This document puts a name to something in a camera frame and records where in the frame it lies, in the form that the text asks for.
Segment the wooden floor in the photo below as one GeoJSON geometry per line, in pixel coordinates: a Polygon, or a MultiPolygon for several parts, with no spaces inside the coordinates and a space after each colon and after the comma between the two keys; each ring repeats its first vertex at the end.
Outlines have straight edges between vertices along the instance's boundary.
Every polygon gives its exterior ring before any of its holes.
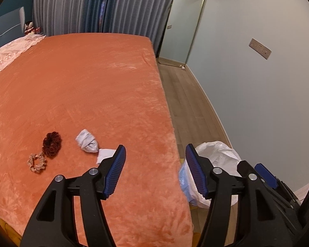
{"type": "MultiPolygon", "coordinates": [[[[187,67],[158,64],[162,85],[171,114],[180,158],[185,158],[185,147],[195,147],[204,142],[222,141],[231,147],[216,113],[198,82],[187,67]]],[[[231,207],[226,245],[233,243],[236,230],[237,204],[231,207]]],[[[194,232],[203,230],[207,209],[191,210],[194,232]]]]}

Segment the trash bag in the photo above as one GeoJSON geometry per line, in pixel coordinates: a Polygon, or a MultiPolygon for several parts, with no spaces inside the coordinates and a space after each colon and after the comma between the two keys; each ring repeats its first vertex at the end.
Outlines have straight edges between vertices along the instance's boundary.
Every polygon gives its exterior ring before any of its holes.
{"type": "MultiPolygon", "coordinates": [[[[241,161],[238,153],[229,148],[221,141],[207,142],[196,147],[199,156],[208,158],[214,167],[220,167],[232,176],[240,176],[237,172],[237,165],[241,161]]],[[[179,180],[182,191],[187,197],[189,203],[200,208],[209,208],[211,200],[206,200],[197,190],[196,184],[193,181],[190,168],[185,160],[180,172],[179,180]]],[[[238,196],[233,195],[231,205],[236,204],[238,196]]]]}

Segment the beige scrunchie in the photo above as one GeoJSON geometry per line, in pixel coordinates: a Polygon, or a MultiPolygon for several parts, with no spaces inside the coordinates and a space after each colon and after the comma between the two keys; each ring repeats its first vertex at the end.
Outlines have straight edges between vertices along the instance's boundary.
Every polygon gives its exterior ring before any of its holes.
{"type": "Polygon", "coordinates": [[[28,160],[28,166],[30,167],[32,172],[39,173],[41,170],[46,168],[46,159],[42,152],[40,152],[38,155],[31,154],[28,160]],[[39,159],[40,162],[38,164],[34,164],[34,161],[36,159],[39,159]]]}

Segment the ribbed blue rubber pad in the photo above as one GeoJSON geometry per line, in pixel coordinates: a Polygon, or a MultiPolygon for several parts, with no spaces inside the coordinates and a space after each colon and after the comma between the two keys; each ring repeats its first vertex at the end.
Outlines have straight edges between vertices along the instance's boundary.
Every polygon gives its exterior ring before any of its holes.
{"type": "Polygon", "coordinates": [[[201,167],[196,159],[195,154],[193,153],[189,145],[185,148],[185,157],[188,162],[193,180],[195,181],[198,192],[203,195],[204,198],[208,195],[208,189],[206,184],[206,176],[204,175],[201,167]]]}
{"type": "Polygon", "coordinates": [[[105,179],[104,196],[109,198],[118,183],[121,171],[126,161],[126,148],[122,146],[105,179]]]}

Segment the white cloth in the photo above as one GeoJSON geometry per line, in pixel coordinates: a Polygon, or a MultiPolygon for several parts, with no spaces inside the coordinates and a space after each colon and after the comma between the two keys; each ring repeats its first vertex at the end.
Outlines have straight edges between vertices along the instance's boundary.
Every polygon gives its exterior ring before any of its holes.
{"type": "Polygon", "coordinates": [[[90,153],[98,152],[98,143],[95,137],[86,129],[82,130],[75,140],[83,151],[90,153]]]}
{"type": "Polygon", "coordinates": [[[115,152],[116,152],[115,149],[107,149],[107,148],[99,149],[96,164],[100,164],[104,159],[113,157],[115,152]]]}
{"type": "Polygon", "coordinates": [[[45,36],[40,34],[28,34],[0,47],[0,71],[43,38],[45,38],[45,36]]]}

